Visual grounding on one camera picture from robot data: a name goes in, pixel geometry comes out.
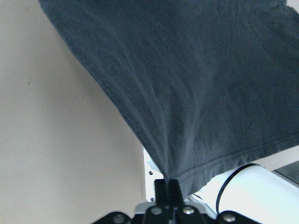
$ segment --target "screw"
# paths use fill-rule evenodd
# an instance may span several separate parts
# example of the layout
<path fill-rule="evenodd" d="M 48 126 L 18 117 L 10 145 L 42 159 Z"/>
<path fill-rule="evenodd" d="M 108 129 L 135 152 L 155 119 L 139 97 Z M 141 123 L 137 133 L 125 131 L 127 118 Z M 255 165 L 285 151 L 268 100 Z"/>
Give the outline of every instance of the screw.
<path fill-rule="evenodd" d="M 185 207 L 183 208 L 183 212 L 184 212 L 185 214 L 187 214 L 187 215 L 191 215 L 191 214 L 194 213 L 194 209 L 193 209 L 193 207 L 191 207 L 191 206 L 185 206 Z"/>
<path fill-rule="evenodd" d="M 162 209 L 159 208 L 158 206 L 155 206 L 153 208 L 151 208 L 151 213 L 153 213 L 154 215 L 160 215 L 162 213 Z"/>
<path fill-rule="evenodd" d="M 235 216 L 233 214 L 230 213 L 224 213 L 222 215 L 222 218 L 227 221 L 228 223 L 232 223 L 235 221 Z"/>
<path fill-rule="evenodd" d="M 115 215 L 113 217 L 113 222 L 115 224 L 121 224 L 125 221 L 125 217 L 122 214 Z"/>

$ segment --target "beige surface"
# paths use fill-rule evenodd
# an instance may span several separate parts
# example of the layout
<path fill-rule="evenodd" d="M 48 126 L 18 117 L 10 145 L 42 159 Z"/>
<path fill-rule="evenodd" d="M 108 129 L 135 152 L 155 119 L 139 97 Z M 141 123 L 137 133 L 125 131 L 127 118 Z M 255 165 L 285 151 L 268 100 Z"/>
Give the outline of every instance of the beige surface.
<path fill-rule="evenodd" d="M 83 224 L 145 201 L 142 146 L 36 0 L 0 1 L 0 223 Z"/>

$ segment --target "fabric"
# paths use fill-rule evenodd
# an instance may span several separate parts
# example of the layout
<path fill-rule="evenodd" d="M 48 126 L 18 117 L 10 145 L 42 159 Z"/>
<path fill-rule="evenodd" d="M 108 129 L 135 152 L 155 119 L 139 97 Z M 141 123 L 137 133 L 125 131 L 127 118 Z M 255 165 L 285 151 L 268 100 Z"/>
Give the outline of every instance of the fabric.
<path fill-rule="evenodd" d="M 285 0 L 40 0 L 183 196 L 299 145 L 299 15 Z"/>

